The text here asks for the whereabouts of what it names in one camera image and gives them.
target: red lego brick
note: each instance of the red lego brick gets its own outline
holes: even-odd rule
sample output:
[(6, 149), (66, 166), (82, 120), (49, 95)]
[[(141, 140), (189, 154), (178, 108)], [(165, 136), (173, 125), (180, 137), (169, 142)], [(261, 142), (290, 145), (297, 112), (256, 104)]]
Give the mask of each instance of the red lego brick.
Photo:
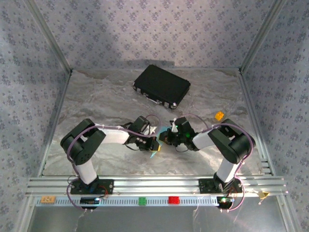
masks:
[(169, 204), (180, 204), (179, 197), (169, 197)]

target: yellow lego brick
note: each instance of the yellow lego brick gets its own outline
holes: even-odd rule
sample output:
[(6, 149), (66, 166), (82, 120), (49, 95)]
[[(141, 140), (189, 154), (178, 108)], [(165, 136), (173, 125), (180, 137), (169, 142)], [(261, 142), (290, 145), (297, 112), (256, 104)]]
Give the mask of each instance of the yellow lego brick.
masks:
[(220, 121), (223, 117), (224, 117), (224, 113), (222, 111), (219, 111), (218, 113), (216, 113), (214, 118)]
[(42, 196), (41, 203), (42, 204), (54, 204), (56, 201), (56, 196)]

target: wall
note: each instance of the wall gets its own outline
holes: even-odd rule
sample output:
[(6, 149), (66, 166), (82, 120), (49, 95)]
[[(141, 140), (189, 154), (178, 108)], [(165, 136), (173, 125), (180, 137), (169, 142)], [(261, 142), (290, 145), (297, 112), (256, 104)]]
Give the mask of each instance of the wall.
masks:
[(66, 72), (23, 1), (0, 1), (0, 231), (36, 176)]
[(288, 0), (245, 74), (276, 173), (309, 231), (309, 2)]
[(73, 69), (239, 67), (272, 0), (36, 0)]

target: green lego brick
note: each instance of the green lego brick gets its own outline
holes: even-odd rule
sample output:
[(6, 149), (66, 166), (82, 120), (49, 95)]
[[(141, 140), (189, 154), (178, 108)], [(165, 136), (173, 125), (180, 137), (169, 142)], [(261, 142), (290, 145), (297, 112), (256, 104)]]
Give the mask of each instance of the green lego brick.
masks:
[(139, 205), (146, 205), (147, 199), (145, 197), (139, 197)]

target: patterned wallpaper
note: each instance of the patterned wallpaper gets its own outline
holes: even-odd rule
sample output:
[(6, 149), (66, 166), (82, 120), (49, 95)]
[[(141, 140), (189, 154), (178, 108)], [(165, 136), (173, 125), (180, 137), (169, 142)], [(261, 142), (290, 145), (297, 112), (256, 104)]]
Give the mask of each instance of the patterned wallpaper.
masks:
[(0, 1), (0, 231), (38, 172), (67, 74), (23, 1)]
[(309, 2), (288, 0), (246, 75), (276, 173), (309, 231)]
[(272, 0), (35, 0), (73, 69), (239, 67)]

